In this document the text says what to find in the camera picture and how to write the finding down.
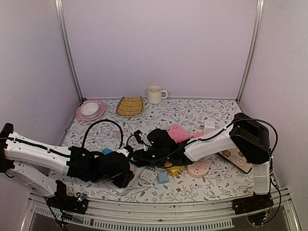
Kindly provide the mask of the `cyan cube adapter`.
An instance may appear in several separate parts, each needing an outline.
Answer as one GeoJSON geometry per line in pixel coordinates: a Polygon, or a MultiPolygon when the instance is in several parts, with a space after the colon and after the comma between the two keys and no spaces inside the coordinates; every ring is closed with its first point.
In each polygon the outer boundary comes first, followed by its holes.
{"type": "Polygon", "coordinates": [[[113,150],[111,150],[109,148],[105,148],[105,149],[103,149],[102,154],[107,155],[107,154],[112,153],[112,152],[113,152],[113,150]]]}

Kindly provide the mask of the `pink power strip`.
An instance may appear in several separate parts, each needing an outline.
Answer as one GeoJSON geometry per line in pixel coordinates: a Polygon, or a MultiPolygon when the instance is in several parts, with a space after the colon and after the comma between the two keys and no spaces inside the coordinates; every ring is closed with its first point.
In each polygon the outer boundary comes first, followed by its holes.
{"type": "Polygon", "coordinates": [[[178,124],[174,124],[168,134],[175,141],[175,143],[181,143],[190,139],[189,133],[178,124]]]}

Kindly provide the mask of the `yellow cube adapter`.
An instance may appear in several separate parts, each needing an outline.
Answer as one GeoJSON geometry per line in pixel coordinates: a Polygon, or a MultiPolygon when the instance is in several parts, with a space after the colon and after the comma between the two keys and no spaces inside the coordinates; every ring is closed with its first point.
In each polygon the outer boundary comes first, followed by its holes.
{"type": "Polygon", "coordinates": [[[185,166],[174,166],[170,162],[166,162],[164,167],[172,177],[176,177],[185,169],[185,166]]]}

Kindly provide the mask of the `light blue plug adapter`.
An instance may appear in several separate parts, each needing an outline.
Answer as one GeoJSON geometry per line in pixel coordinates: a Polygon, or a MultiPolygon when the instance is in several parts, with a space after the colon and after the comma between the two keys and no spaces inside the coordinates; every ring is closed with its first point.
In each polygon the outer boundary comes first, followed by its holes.
{"type": "Polygon", "coordinates": [[[168,174],[166,172],[161,172],[157,174],[158,183],[159,184],[167,184],[169,183],[168,174]]]}

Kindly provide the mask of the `pink cube adapter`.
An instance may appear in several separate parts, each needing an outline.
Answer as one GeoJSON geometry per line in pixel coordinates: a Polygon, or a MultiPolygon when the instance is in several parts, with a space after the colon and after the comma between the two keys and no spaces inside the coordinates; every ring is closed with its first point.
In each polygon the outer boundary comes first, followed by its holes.
{"type": "Polygon", "coordinates": [[[135,173],[135,166],[133,164],[130,164],[130,171],[132,171],[133,173],[135,173]]]}

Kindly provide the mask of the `small pink plug adapter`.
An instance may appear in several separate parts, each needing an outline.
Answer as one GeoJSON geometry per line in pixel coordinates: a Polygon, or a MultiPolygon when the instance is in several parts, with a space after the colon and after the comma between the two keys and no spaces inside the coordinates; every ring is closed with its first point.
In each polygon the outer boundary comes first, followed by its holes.
{"type": "Polygon", "coordinates": [[[204,134],[202,132],[198,132],[198,133],[195,133],[193,135],[193,138],[199,138],[199,137],[202,137],[202,136],[204,136],[204,134]]]}

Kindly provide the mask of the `white power strip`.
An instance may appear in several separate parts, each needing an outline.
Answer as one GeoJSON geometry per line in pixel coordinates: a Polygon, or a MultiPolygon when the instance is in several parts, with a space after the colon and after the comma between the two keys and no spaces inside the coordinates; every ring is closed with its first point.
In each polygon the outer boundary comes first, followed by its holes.
{"type": "Polygon", "coordinates": [[[125,192],[129,189],[129,187],[139,179],[140,174],[144,170],[145,170],[145,167],[134,167],[134,177],[127,184],[125,188],[119,188],[116,185],[114,185],[112,182],[106,183],[105,187],[109,189],[109,193],[111,195],[124,195],[125,192]]]}

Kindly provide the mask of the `round pink socket hub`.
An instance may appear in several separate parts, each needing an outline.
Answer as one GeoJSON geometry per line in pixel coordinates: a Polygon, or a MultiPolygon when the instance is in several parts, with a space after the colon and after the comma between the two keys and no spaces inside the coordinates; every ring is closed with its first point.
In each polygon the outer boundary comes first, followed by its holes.
{"type": "Polygon", "coordinates": [[[209,167],[210,162],[205,158],[201,158],[198,161],[187,165],[187,172],[191,177],[198,179],[204,177],[208,173],[209,167]]]}

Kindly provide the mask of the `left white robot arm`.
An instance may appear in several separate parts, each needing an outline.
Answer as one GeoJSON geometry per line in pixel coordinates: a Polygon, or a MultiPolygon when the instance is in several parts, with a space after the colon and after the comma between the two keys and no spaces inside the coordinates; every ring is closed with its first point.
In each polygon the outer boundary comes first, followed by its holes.
{"type": "Polygon", "coordinates": [[[34,166],[52,169],[83,182],[99,182],[106,178],[120,190],[135,179],[132,165],[123,152],[104,155],[84,147],[52,146],[28,139],[6,123],[0,132],[0,171],[21,178],[43,196],[53,199],[61,208],[71,205],[65,184],[50,179],[34,166]]]}

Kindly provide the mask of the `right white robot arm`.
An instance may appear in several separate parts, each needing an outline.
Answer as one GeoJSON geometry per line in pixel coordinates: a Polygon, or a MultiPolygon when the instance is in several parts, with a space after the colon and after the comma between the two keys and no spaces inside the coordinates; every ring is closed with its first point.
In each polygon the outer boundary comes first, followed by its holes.
{"type": "Polygon", "coordinates": [[[249,198],[249,206],[259,210],[267,203],[271,148],[269,130],[263,120],[237,113],[224,128],[179,144],[167,131],[159,128],[152,130],[147,139],[151,148],[134,151],[131,157],[140,166],[164,166],[166,162],[187,166],[209,155],[237,148],[252,165],[255,195],[249,198]]]}

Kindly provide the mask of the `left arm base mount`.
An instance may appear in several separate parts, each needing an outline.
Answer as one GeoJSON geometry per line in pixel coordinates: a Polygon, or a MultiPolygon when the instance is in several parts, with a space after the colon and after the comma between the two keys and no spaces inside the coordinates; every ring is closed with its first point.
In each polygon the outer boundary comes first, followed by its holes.
{"type": "Polygon", "coordinates": [[[66,193],[66,185],[56,180],[56,190],[52,197],[47,198],[48,205],[57,209],[61,212],[73,212],[84,215],[88,208],[87,195],[84,193],[75,193],[68,195],[66,193]]]}

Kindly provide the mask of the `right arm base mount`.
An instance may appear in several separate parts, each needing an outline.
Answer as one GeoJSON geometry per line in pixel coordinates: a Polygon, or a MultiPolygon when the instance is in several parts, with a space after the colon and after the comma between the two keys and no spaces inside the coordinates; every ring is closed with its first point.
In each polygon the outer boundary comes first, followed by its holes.
{"type": "Polygon", "coordinates": [[[273,205],[270,193],[263,195],[253,193],[252,196],[232,200],[232,208],[236,215],[270,208],[273,205]]]}

